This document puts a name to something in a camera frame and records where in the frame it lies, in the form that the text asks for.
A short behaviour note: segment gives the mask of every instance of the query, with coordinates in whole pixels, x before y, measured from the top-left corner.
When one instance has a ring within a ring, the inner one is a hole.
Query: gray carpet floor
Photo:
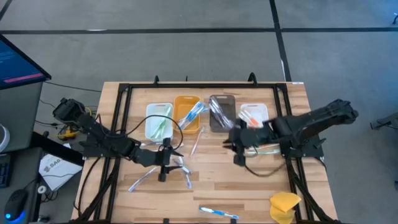
[[[0,0],[0,7],[6,0]],[[281,28],[392,27],[393,0],[277,0]],[[0,30],[274,27],[268,0],[13,0]],[[284,32],[292,81],[304,82],[312,108],[336,98],[359,111],[349,126],[324,131],[328,178],[339,219],[397,223],[398,138],[369,122],[398,112],[398,32]],[[283,81],[273,32],[218,34],[6,35],[53,82],[100,90],[105,81]],[[44,84],[42,100],[97,105],[100,94]],[[37,119],[52,122],[41,104]],[[37,131],[47,130],[36,126]],[[40,214],[66,222],[80,177]]]

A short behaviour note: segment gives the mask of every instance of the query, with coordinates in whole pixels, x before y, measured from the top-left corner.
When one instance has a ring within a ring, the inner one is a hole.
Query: keyboard
[[[0,154],[0,189],[8,187],[11,179],[11,154]]]

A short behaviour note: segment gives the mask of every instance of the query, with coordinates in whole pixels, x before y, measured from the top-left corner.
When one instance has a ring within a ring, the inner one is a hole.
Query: computer mouse
[[[24,189],[14,191],[9,197],[6,207],[4,208],[4,215],[6,220],[14,221],[24,211],[28,192]]]

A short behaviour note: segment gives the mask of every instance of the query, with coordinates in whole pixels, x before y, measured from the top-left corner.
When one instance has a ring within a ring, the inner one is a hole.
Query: wooden tabletop
[[[106,82],[99,101],[98,113],[101,114],[103,125],[107,128],[111,127],[118,85],[118,82]],[[298,115],[310,111],[304,85],[287,83],[287,87],[293,114]],[[204,102],[208,103],[210,95],[214,94],[234,95],[237,112],[244,103],[264,103],[268,108],[270,119],[277,116],[271,89],[141,88],[132,92],[127,131],[145,118],[146,106],[150,103],[173,103],[177,95],[200,96]],[[282,93],[280,93],[280,99],[283,112],[286,114]],[[123,104],[116,129],[119,129],[121,125]],[[188,155],[197,134],[185,134],[184,147],[179,149],[179,152],[185,156],[186,165],[193,172],[192,189],[187,188],[180,170],[171,172],[166,182],[157,181],[158,170],[130,193],[127,191],[128,188],[152,168],[122,160],[114,201],[113,223],[162,223],[163,218],[169,218],[172,223],[229,223],[228,218],[200,212],[199,206],[239,215],[238,223],[275,223],[269,215],[269,198],[280,191],[290,192],[286,168],[268,178],[250,174],[243,167],[233,164],[233,152],[221,147],[222,141],[227,139],[228,134],[210,131],[208,113],[201,115],[201,125],[205,127],[205,132],[201,135],[194,156],[190,158]],[[144,128],[145,123],[130,134],[130,137],[148,142],[144,137]],[[178,143],[179,140],[179,132],[174,132],[173,143]],[[78,192],[94,160],[92,158],[85,162]],[[83,208],[89,205],[98,192],[103,161],[104,159],[100,159],[88,178],[83,192]],[[270,172],[283,162],[284,159],[279,154],[259,155],[247,159],[248,166],[260,173]],[[313,158],[303,158],[303,163],[310,193],[326,214],[337,218],[325,168]],[[108,194],[109,191],[104,197],[101,218],[105,217]],[[305,218],[302,202],[300,206],[302,216]],[[76,218],[77,215],[77,211],[74,210],[72,218]]]

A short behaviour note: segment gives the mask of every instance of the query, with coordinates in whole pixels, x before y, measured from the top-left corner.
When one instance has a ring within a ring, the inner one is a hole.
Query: blue toothbrush
[[[239,219],[239,217],[237,215],[230,215],[230,214],[227,214],[225,212],[218,211],[218,210],[213,210],[213,209],[210,209],[210,208],[199,207],[199,210],[201,210],[203,212],[213,213],[213,214],[216,214],[216,215],[222,215],[222,216],[226,216],[226,217],[231,217],[233,219]]]

